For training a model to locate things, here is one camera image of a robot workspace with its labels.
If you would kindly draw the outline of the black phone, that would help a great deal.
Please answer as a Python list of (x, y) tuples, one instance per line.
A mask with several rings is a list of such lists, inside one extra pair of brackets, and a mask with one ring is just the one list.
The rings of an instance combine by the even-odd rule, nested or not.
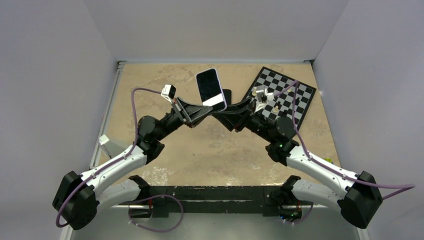
[(226, 104), (229, 106), (232, 104), (232, 91), (230, 89), (223, 89), (223, 95)]

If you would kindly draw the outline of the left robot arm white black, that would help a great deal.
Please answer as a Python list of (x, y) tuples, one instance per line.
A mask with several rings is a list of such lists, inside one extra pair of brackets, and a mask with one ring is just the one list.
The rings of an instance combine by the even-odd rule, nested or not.
[(52, 202), (57, 210), (57, 227), (84, 228), (98, 212), (100, 194), (124, 175), (156, 159), (165, 147), (162, 139), (183, 125), (194, 128), (213, 112), (212, 106), (191, 104), (180, 97), (170, 103), (172, 108), (162, 119), (146, 115), (137, 120), (135, 139), (121, 153), (94, 169), (80, 174), (70, 171), (63, 176)]

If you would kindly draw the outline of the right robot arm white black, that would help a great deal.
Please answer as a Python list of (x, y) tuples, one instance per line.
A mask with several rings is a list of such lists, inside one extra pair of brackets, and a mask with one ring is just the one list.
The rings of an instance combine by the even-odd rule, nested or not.
[(265, 149), (274, 162), (306, 173), (332, 190), (336, 208), (353, 226), (367, 228), (383, 203), (372, 174), (337, 167), (295, 141), (297, 128), (290, 117), (283, 115), (269, 119), (261, 112), (255, 112), (254, 102), (248, 99), (214, 113), (213, 117), (229, 131), (248, 129), (255, 133), (269, 143)]

